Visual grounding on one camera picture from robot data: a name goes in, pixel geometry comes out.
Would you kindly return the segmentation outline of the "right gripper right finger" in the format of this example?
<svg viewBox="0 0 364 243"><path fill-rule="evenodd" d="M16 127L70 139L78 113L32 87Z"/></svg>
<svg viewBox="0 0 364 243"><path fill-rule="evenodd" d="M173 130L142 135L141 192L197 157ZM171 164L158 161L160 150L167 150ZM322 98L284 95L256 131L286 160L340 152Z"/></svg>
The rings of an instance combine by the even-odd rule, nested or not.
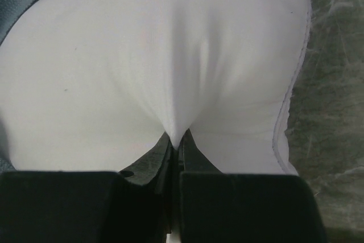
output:
<svg viewBox="0 0 364 243"><path fill-rule="evenodd" d="M179 146L182 242L326 242L307 183L293 175L224 174L186 131Z"/></svg>

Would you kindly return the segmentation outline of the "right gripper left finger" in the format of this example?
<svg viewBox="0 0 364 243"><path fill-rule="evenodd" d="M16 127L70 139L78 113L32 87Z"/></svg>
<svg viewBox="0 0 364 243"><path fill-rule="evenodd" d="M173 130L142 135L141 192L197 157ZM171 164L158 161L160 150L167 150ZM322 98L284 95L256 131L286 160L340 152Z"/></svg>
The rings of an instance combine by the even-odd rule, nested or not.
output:
<svg viewBox="0 0 364 243"><path fill-rule="evenodd" d="M2 174L1 241L165 242L171 155L163 134L120 172Z"/></svg>

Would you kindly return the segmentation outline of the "white pillow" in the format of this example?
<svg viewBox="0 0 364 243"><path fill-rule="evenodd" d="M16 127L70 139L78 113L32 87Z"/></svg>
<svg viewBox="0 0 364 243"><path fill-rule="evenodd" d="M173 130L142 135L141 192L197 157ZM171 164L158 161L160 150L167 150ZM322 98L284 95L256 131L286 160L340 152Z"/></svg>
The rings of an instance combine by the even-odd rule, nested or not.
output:
<svg viewBox="0 0 364 243"><path fill-rule="evenodd" d="M82 0L80 170L118 171L190 130L222 172L296 173L285 135L311 0Z"/></svg>

